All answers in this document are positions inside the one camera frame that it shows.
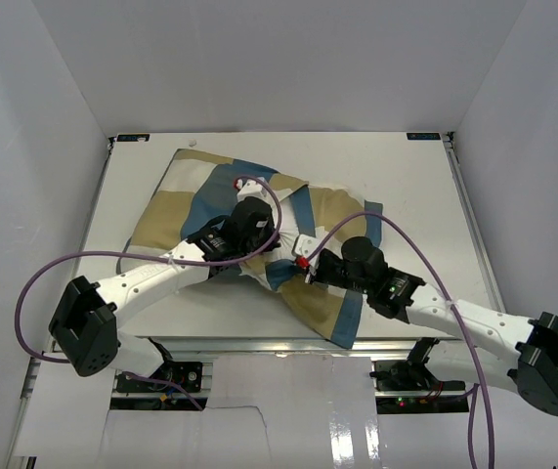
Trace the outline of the blue beige checkered pillowcase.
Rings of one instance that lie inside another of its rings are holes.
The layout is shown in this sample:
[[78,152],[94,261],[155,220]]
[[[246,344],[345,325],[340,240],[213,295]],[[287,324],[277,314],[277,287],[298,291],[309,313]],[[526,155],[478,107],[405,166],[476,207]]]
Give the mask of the blue beige checkered pillowcase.
[[[236,205],[234,183],[239,176],[254,176],[269,183],[277,170],[254,162],[193,149],[178,149],[156,186],[125,250],[135,255],[159,256],[197,232],[211,219],[232,213]],[[325,236],[326,249],[338,254],[342,243],[366,236],[381,246],[382,204],[365,200],[365,209],[341,220]],[[308,284],[293,263],[286,270],[270,267],[272,274],[288,274],[276,290],[293,315],[335,345],[352,348],[359,329],[363,297],[338,287]],[[240,266],[228,271],[241,273]]]

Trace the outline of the white pillow with yellow edge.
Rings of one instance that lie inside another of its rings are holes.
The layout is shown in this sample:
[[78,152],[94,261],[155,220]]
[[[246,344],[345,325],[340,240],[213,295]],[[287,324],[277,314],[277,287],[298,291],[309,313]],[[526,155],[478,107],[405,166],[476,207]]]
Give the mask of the white pillow with yellow edge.
[[270,267],[286,270],[293,260],[292,249],[299,235],[324,238],[341,220],[365,209],[357,192],[336,184],[322,186],[288,176],[275,176],[269,185],[279,199],[282,222],[279,247],[240,265],[244,276],[267,289],[276,290],[288,274],[272,274]]

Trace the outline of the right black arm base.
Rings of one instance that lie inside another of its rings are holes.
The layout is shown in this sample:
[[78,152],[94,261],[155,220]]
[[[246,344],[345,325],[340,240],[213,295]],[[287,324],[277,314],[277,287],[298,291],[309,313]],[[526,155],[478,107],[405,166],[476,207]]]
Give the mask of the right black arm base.
[[403,360],[378,360],[373,380],[379,415],[465,413],[469,394],[463,381],[442,381],[426,368],[438,339],[419,339]]

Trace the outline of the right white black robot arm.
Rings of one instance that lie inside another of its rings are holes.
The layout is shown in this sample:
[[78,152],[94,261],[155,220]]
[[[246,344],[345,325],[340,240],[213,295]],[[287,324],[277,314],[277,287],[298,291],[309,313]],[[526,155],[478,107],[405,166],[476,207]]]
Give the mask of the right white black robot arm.
[[558,316],[511,316],[447,298],[442,289],[389,266],[365,236],[339,253],[301,235],[293,248],[308,283],[362,294],[380,316],[443,333],[421,338],[398,362],[378,362],[371,377],[382,390],[434,391],[450,382],[486,384],[519,395],[558,417]]

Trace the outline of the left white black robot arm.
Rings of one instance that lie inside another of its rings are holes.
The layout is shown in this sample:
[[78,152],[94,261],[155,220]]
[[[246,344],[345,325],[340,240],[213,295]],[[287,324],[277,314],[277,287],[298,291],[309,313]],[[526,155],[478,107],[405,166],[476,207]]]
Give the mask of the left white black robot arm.
[[66,286],[49,331],[81,377],[106,368],[138,375],[150,389],[172,378],[171,356],[160,344],[121,331],[132,317],[187,286],[205,282],[265,246],[278,245],[273,209],[249,196],[228,216],[219,216],[159,258],[96,282],[77,277]]

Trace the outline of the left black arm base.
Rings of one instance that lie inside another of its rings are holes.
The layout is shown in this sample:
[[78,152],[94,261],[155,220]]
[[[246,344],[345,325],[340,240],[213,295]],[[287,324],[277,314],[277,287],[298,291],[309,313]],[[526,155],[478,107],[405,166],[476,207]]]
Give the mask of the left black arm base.
[[115,409],[127,410],[204,410],[206,398],[202,388],[202,362],[180,362],[161,344],[150,339],[162,359],[160,366],[148,377],[130,371],[116,375],[112,400]]

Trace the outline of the left blue corner label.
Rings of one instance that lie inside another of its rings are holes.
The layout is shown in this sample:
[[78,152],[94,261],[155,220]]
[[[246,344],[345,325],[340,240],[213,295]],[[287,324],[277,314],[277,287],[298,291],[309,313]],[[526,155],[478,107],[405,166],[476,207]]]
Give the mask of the left blue corner label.
[[150,134],[118,134],[115,140],[118,143],[145,143],[150,140]]

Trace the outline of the blue corner label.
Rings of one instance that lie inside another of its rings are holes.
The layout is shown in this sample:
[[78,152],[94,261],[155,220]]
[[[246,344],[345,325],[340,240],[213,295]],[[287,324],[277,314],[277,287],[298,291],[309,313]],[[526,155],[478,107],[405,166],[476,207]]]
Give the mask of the blue corner label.
[[118,143],[145,143],[150,140],[150,134],[118,134],[115,140]]
[[407,132],[409,141],[441,141],[441,135],[437,132]]

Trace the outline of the right blue corner label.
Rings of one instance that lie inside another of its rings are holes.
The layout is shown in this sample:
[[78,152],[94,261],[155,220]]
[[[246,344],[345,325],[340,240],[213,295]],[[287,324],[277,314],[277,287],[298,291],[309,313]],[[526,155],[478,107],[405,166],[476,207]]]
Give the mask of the right blue corner label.
[[407,132],[409,141],[441,141],[441,135],[437,132]]

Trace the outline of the aluminium frame rail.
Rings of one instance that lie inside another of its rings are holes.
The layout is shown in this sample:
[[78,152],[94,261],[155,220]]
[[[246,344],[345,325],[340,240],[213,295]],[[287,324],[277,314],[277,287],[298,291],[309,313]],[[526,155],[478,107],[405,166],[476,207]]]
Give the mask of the aluminium frame rail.
[[416,340],[357,340],[351,349],[344,349],[322,339],[294,338],[244,339],[244,338],[157,338],[173,357],[183,355],[224,354],[336,354],[378,356],[406,355]]

